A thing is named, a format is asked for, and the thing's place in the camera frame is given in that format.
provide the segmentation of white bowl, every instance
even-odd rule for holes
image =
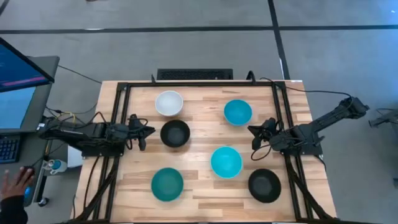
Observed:
[[[182,110],[184,100],[176,91],[164,91],[155,100],[155,108],[163,116],[175,116]]]

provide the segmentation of monitor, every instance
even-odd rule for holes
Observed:
[[[50,75],[0,37],[0,92],[53,82]]]

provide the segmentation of light blue bowl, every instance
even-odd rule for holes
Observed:
[[[242,167],[242,157],[232,147],[219,147],[211,156],[211,168],[221,178],[230,179],[236,177],[241,172]]]
[[[250,105],[244,100],[231,100],[224,107],[225,119],[235,126],[245,125],[252,114]]]

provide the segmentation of black metal frame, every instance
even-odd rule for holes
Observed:
[[[275,110],[277,113],[277,119],[282,120],[282,112],[280,109],[280,104],[279,104],[279,98],[278,98],[278,88],[282,92],[282,97],[284,99],[284,106],[287,114],[287,122],[289,124],[289,127],[292,127],[293,124],[293,118],[292,114],[290,111],[290,105],[289,105],[289,99],[287,96],[287,91],[285,88],[285,82],[269,82],[269,81],[261,81],[257,82],[256,79],[254,78],[254,75],[252,73],[249,73],[247,77],[248,81],[218,81],[218,82],[208,82],[208,81],[195,81],[195,82],[155,82],[154,80],[152,82],[123,82],[123,83],[118,83],[118,87],[116,89],[116,96],[115,96],[115,101],[113,105],[113,112],[112,112],[112,117],[111,117],[111,123],[116,123],[116,117],[119,109],[119,102],[121,100],[121,93],[125,91],[124,95],[124,102],[123,102],[123,108],[122,108],[122,113],[121,113],[121,119],[120,123],[124,124],[126,122],[127,118],[127,107],[128,107],[128,102],[130,98],[130,92],[132,87],[149,87],[149,86],[269,86],[272,88],[272,94],[274,97],[274,103],[275,103]],[[285,163],[291,163],[291,158],[290,155],[284,154],[284,159]],[[305,176],[304,176],[304,169],[301,161],[300,155],[295,156],[296,160],[296,166],[299,174],[300,180],[303,182],[303,184],[306,186],[305,183]],[[99,180],[99,186],[101,186],[104,183],[104,178],[106,176],[106,172],[108,170],[108,163],[109,163],[109,158],[105,157],[103,166],[101,169],[101,178]],[[119,165],[119,157],[114,158],[113,165],[117,166]],[[293,177],[288,173],[288,178],[289,178],[289,187],[290,187],[290,193],[292,196],[292,204],[294,208],[294,215],[295,219],[299,220],[302,218],[301,213],[300,213],[300,205],[299,205],[299,200],[297,197],[297,191],[295,187],[295,183],[293,180]],[[114,191],[115,191],[115,186],[116,186],[116,179],[113,180],[110,184],[109,187],[109,194],[108,194],[108,201],[106,204],[106,213],[105,213],[105,219],[110,220],[111,219],[111,211],[112,211],[112,206],[113,206],[113,197],[114,197]],[[93,215],[93,219],[98,219],[98,215],[100,212],[100,204],[99,202],[97,204],[96,210]],[[312,208],[310,207],[309,203],[307,200],[305,200],[305,209],[307,212],[307,218],[313,219],[313,213],[312,213]]]

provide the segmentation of butcher block tabletop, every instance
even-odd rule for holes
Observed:
[[[96,111],[111,120],[117,81],[103,82]],[[286,85],[303,90],[302,82],[286,81]],[[166,90],[180,93],[184,99],[182,112],[173,118],[164,117],[155,109],[155,99]],[[307,97],[304,92],[287,90],[294,124],[312,120]],[[229,100],[242,99],[252,108],[253,116],[244,126],[232,126],[224,118],[223,110]],[[282,93],[279,94],[282,116],[285,118]],[[120,120],[121,100],[118,121]],[[114,193],[111,222],[272,222],[294,221],[292,198],[287,180],[285,162],[278,152],[263,160],[252,161],[250,156],[253,135],[248,125],[260,125],[270,117],[276,118],[272,90],[269,86],[212,86],[212,87],[133,87],[129,98],[127,117],[137,114],[149,120],[148,126],[156,132],[147,139],[145,151],[140,151],[137,141],[133,149],[125,150],[121,157],[116,190]],[[190,127],[190,139],[186,145],[172,149],[160,140],[160,129],[172,119],[181,119]],[[243,158],[243,170],[233,179],[222,179],[211,170],[210,158],[221,146],[235,148]],[[268,147],[258,151],[262,156]],[[95,158],[84,160],[76,192],[76,214],[83,210],[83,199],[90,170]],[[323,164],[313,156],[302,156],[303,168],[309,191],[331,216],[336,215],[328,179]],[[100,179],[102,158],[99,159],[88,189],[89,202],[96,193]],[[151,192],[150,183],[161,168],[172,167],[183,176],[181,196],[171,202],[157,200]],[[272,203],[261,203],[248,190],[248,179],[256,169],[270,169],[282,184],[280,197]],[[302,194],[297,189],[301,214],[305,214]],[[104,217],[105,194],[100,218]]]

